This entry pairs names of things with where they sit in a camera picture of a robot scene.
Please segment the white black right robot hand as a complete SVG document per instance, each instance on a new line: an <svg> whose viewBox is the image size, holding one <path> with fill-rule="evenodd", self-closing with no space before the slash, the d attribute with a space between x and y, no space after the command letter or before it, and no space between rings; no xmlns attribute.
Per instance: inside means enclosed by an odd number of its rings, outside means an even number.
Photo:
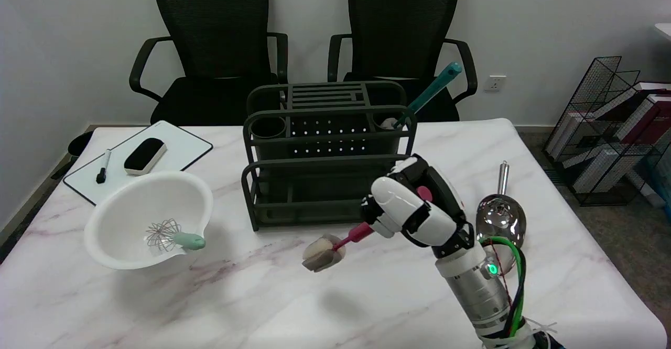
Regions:
<svg viewBox="0 0 671 349"><path fill-rule="evenodd" d="M438 259L474 247L475 230L464 209L450 181L419 154L375 179L360 205L363 222L375 232L386 238L400 233Z"/></svg>

